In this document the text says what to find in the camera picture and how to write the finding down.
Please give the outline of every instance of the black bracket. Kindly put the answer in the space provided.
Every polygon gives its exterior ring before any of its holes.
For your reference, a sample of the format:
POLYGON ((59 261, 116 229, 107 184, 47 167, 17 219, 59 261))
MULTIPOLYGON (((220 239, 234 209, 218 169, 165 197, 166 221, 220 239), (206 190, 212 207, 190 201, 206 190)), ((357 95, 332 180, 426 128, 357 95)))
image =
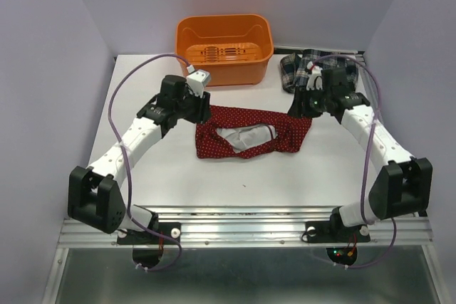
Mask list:
MULTIPOLYGON (((171 230, 174 228, 182 231, 182 224, 180 222, 160 222, 158 227, 154 229, 157 233, 171 236, 171 230)), ((180 242, 180 236, 175 238, 175 240, 180 242)), ((133 231, 127 230, 127 235, 123 238, 117 237, 117 245, 121 246, 132 246, 132 245, 158 245, 160 243, 160 238, 155 235, 149 234, 146 231, 133 231)), ((172 245, 174 244, 171 241, 166 239, 163 240, 163 245, 172 245)))
POLYGON ((333 231, 329 221, 307 221, 307 230, 301 235, 301 240, 307 243, 348 243, 350 240, 353 242, 352 238, 355 235, 356 241, 359 243, 370 242, 371 236, 361 234, 361 227, 344 227, 344 229, 333 231))
POLYGON ((345 227, 339 208, 335 208, 328 221, 307 221, 301 240, 307 243, 348 243, 356 236, 356 241, 363 243, 371 241, 368 232, 365 225, 345 227))

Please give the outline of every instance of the screw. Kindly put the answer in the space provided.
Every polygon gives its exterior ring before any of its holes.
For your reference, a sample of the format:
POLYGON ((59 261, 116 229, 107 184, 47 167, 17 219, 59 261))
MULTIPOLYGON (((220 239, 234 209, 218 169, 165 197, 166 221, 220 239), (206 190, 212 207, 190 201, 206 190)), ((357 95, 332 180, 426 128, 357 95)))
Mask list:
POLYGON ((307 235, 311 236, 311 237, 314 237, 316 235, 316 230, 315 230, 315 227, 308 227, 307 228, 307 235))
POLYGON ((177 228, 171 229, 171 237, 177 239, 180 236, 180 230, 177 228))
POLYGON ((367 236, 367 235, 369 235, 369 228, 367 226, 362 226, 359 230, 359 233, 362 236, 367 236))

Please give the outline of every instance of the cloth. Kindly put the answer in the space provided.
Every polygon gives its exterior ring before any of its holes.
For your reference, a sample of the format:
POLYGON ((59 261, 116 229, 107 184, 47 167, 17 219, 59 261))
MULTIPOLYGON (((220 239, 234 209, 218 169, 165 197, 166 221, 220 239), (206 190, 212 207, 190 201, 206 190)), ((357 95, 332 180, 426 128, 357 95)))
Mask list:
MULTIPOLYGON (((316 60, 321 56, 331 55, 332 53, 327 51, 320 51, 314 49, 306 49, 302 52, 302 57, 297 53, 285 56, 280 60, 280 71, 282 88, 293 94, 294 88, 299 86, 307 85, 309 79, 307 64, 316 60)), ((328 58, 322 60, 316 64, 322 69, 346 67, 348 65, 347 60, 343 57, 340 58, 328 58)), ((358 69, 351 73, 348 77, 348 81, 352 83, 353 89, 356 89, 358 83, 358 69)))
POLYGON ((233 146, 236 153, 276 139, 276 128, 271 125, 255 125, 240 128, 217 128, 217 133, 233 146))
POLYGON ((285 113, 266 110, 248 110, 211 106, 211 118, 197 125, 195 142, 198 158, 241 157, 249 159, 272 151, 295 153, 309 131, 312 119, 297 119, 285 113), (254 125, 271 125, 276 138, 264 144, 236 153, 233 146, 217 133, 218 128, 240 128, 254 125))

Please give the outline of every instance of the white connector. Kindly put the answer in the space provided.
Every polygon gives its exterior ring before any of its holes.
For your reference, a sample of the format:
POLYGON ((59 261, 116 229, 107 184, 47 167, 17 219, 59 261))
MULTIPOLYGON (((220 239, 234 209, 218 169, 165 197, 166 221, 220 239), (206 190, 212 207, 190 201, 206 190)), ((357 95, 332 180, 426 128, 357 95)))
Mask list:
POLYGON ((191 74, 191 73, 193 73, 195 71, 195 67, 192 64, 190 64, 187 67, 187 71, 188 71, 189 74, 191 74))
POLYGON ((198 69, 187 76, 187 83, 196 96, 202 98, 204 87, 211 81, 211 74, 205 70, 198 69))
POLYGON ((312 69, 309 79, 307 80, 307 90, 323 89, 323 82, 321 79, 321 68, 314 65, 312 62, 307 63, 307 69, 312 69))

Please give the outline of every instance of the metal frame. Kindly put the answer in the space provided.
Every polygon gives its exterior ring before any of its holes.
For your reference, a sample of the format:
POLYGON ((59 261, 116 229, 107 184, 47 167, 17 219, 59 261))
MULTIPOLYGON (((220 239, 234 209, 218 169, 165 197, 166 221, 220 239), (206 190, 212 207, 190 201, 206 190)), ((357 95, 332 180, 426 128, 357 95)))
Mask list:
MULTIPOLYGON (((159 214, 160 222, 182 224, 183 248, 306 248, 301 235, 305 221, 327 220, 334 206, 320 207, 146 207, 159 214)), ((397 218, 396 245, 426 246, 432 243, 432 230, 427 217, 397 218)), ((389 221, 370 227, 372 241, 367 246, 387 246, 391 242, 389 221)), ((65 220, 58 248, 131 248, 117 246, 117 234, 104 234, 74 220, 65 220)), ((333 244, 319 244, 332 247, 333 244)))
POLYGON ((52 262, 51 272, 49 273, 48 283, 44 291, 43 304, 55 304, 67 257, 67 248, 57 248, 56 255, 52 262))
POLYGON ((445 279, 442 274, 442 269, 440 268, 437 251, 435 250, 434 245, 430 244, 423 246, 423 253, 425 255, 426 264, 429 268, 430 276, 432 278, 432 282, 434 283, 435 292, 437 292, 439 301, 442 304, 453 303, 450 292, 445 284, 445 279))

